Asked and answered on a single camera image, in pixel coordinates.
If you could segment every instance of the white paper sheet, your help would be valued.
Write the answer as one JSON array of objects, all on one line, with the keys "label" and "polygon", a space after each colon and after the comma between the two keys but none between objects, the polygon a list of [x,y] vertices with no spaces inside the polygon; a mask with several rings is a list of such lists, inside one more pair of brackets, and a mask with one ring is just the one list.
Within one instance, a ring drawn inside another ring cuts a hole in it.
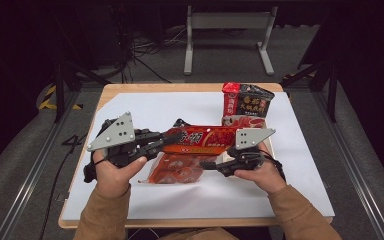
[{"label": "white paper sheet", "polygon": [[[298,125],[286,93],[275,93],[266,118],[276,129],[271,143],[276,159],[283,164],[288,184],[297,188],[323,216],[334,216],[332,205]],[[89,141],[106,119],[130,111],[135,128],[164,132],[182,118],[194,125],[220,125],[221,92],[121,93],[97,113]],[[86,152],[81,168],[90,161]],[[225,178],[217,171],[204,171],[192,184],[153,185],[138,183],[149,174],[152,161],[131,180],[129,219],[252,218],[273,217],[267,194],[253,182]],[[79,220],[95,182],[84,183],[83,171],[73,179],[72,191],[61,220]]]}]

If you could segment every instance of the silver metal bracket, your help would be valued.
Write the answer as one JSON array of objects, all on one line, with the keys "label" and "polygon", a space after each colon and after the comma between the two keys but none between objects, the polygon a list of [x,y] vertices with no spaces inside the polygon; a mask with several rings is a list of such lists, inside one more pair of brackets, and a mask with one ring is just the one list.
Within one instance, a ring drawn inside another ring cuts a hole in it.
[{"label": "silver metal bracket", "polygon": [[258,143],[274,134],[276,130],[273,128],[242,128],[236,131],[236,149],[257,146]]},{"label": "silver metal bracket", "polygon": [[87,150],[92,152],[97,149],[133,142],[134,140],[135,129],[133,128],[132,114],[126,112],[121,117],[118,117],[111,126],[93,140],[87,146]]}]

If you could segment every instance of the person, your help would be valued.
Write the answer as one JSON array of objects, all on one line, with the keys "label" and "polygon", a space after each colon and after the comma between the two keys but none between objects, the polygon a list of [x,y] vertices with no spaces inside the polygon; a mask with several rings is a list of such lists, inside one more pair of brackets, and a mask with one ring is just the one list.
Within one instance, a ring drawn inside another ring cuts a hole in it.
[{"label": "person", "polygon": [[[260,150],[267,152],[265,144]],[[95,163],[104,158],[101,150],[95,151]],[[108,161],[96,165],[97,183],[83,209],[74,236],[78,239],[126,239],[125,222],[129,208],[129,180],[147,162],[138,158],[124,168],[117,168]],[[268,193],[273,212],[283,228],[286,239],[341,239],[320,212],[294,187],[287,185],[275,165],[265,160],[255,170],[236,170],[235,176],[253,181]],[[237,239],[223,228],[186,229],[171,233],[161,240],[233,240]]]}]

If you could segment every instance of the brown sleeve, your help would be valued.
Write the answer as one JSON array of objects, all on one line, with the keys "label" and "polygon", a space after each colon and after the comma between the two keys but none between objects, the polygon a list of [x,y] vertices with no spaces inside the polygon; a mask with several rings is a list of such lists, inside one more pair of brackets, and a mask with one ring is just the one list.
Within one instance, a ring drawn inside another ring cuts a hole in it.
[{"label": "brown sleeve", "polygon": [[120,239],[124,240],[130,187],[119,198],[108,198],[95,188],[90,194],[74,239]]},{"label": "brown sleeve", "polygon": [[269,200],[288,240],[341,239],[320,212],[292,186],[270,194]]}]

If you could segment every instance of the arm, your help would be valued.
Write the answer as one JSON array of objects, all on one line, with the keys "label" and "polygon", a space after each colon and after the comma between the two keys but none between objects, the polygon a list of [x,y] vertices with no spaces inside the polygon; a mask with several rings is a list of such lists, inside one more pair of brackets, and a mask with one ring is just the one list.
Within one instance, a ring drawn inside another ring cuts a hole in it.
[{"label": "arm", "polygon": [[[99,150],[93,155],[95,163],[103,158]],[[82,211],[74,239],[125,239],[129,180],[145,163],[146,158],[142,157],[124,168],[108,161],[96,165],[97,184]]]},{"label": "arm", "polygon": [[[267,152],[264,143],[259,147]],[[271,161],[265,161],[256,170],[236,170],[235,176],[254,181],[269,194],[270,204],[287,239],[341,239],[320,212],[295,188],[286,184]]]}]

